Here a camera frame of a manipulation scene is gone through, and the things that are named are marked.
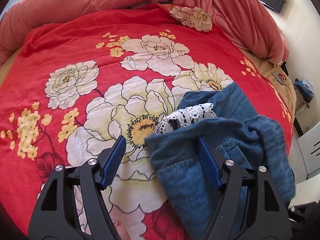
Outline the person left hand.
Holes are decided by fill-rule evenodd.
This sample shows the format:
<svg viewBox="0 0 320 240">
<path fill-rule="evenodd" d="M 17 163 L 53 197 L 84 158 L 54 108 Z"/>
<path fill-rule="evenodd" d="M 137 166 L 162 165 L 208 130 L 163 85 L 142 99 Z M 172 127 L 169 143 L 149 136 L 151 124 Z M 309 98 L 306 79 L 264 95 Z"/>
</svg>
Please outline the person left hand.
<svg viewBox="0 0 320 240">
<path fill-rule="evenodd" d="M 116 221 L 114 223 L 114 227 L 116 228 L 116 231 L 120 237 L 121 240 L 130 240 L 130 236 L 128 232 L 125 230 L 125 228 L 122 226 L 121 221 Z"/>
</svg>

